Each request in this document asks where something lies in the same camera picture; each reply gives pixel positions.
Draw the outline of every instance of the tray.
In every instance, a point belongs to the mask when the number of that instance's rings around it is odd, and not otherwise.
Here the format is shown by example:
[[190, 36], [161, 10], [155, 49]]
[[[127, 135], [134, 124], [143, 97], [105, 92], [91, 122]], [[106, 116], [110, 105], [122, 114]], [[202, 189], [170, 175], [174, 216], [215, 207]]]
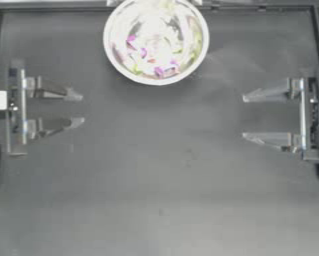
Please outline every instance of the tray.
[[111, 9], [77, 7], [0, 9], [0, 89], [23, 59], [31, 75], [85, 95], [75, 104], [31, 102], [30, 116], [86, 118], [30, 145], [26, 158], [6, 159], [0, 255], [319, 252], [314, 165], [242, 138], [300, 129], [297, 105], [246, 105], [242, 94], [319, 68], [313, 12], [206, 8], [206, 61], [179, 84], [154, 88], [109, 63]]

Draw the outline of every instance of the bowl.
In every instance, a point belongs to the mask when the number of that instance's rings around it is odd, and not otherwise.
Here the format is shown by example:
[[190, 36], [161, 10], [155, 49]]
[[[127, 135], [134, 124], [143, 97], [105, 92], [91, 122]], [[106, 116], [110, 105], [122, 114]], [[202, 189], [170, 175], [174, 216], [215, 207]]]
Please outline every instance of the bowl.
[[162, 86], [203, 62], [209, 27], [186, 0], [126, 0], [109, 18], [103, 42], [117, 70], [138, 83]]

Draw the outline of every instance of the metal frame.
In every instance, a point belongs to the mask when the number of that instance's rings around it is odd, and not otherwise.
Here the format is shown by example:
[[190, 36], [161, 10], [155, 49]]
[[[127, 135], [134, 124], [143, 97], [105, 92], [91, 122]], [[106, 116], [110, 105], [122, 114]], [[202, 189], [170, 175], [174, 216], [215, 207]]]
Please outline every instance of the metal frame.
[[[2, 17], [4, 12], [111, 12], [115, 7], [107, 6], [107, 1], [99, 2], [34, 2], [34, 3], [0, 3], [0, 26]], [[298, 5], [297, 3], [282, 3], [282, 4], [227, 4], [219, 3], [214, 0], [203, 1], [203, 5], [198, 6], [201, 10], [211, 10], [219, 13], [240, 13], [240, 12], [309, 12], [310, 22], [314, 30], [317, 55], [319, 60], [319, 4], [305, 4]], [[319, 87], [319, 72], [317, 72], [317, 80]]]

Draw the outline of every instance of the metal clamp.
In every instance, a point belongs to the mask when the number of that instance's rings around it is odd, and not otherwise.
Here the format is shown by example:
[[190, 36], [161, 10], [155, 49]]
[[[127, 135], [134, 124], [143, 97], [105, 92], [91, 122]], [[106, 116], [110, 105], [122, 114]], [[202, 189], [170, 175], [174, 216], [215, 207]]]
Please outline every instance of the metal clamp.
[[288, 78], [269, 89], [244, 95], [245, 102], [285, 102], [300, 100], [301, 133], [244, 133], [245, 139], [281, 151], [301, 153], [306, 161], [319, 161], [319, 93], [313, 77]]
[[26, 75], [24, 63], [12, 61], [8, 74], [7, 151], [12, 156], [27, 155], [31, 141], [79, 127], [85, 118], [27, 117], [27, 99], [61, 99], [81, 101], [83, 96], [74, 89], [44, 82], [42, 77]]

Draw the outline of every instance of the bowl rim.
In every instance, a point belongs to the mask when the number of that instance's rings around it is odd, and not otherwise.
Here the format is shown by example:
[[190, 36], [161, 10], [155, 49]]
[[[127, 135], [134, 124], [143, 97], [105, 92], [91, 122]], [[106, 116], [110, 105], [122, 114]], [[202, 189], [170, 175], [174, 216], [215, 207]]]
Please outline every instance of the bowl rim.
[[110, 46], [110, 30], [113, 28], [114, 25], [114, 21], [121, 13], [121, 10], [130, 5], [133, 2], [135, 2], [137, 0], [126, 0], [114, 10], [106, 26], [105, 26], [105, 32], [103, 32], [103, 44], [105, 44], [105, 50], [107, 53], [107, 57], [113, 63], [113, 66], [117, 68], [117, 70], [126, 76], [129, 77], [134, 82], [138, 82], [141, 84], [146, 84], [146, 85], [155, 85], [155, 86], [163, 86], [163, 85], [169, 85], [169, 84], [174, 84], [177, 82], [179, 82], [181, 80], [183, 80], [186, 77], [189, 77], [193, 72], [197, 70], [197, 68], [199, 67], [199, 65], [202, 64], [206, 55], [207, 55], [207, 51], [209, 51], [209, 46], [210, 46], [210, 32], [209, 32], [209, 25], [206, 22], [206, 19], [202, 15], [202, 13], [199, 12], [199, 10], [197, 9], [197, 7], [187, 2], [186, 0], [177, 0], [178, 2], [183, 3], [185, 5], [189, 6], [189, 8], [194, 11], [199, 21], [201, 21], [201, 26], [202, 26], [202, 33], [203, 33], [203, 45], [202, 45], [202, 51], [201, 54], [198, 56], [197, 61], [193, 63], [193, 65], [185, 70], [185, 72], [182, 72], [181, 74], [175, 75], [174, 77], [170, 77], [167, 79], [150, 79], [150, 78], [145, 78], [141, 76], [137, 76], [130, 70], [127, 70], [121, 63], [117, 61], [117, 58], [113, 54], [113, 50], [109, 47]]

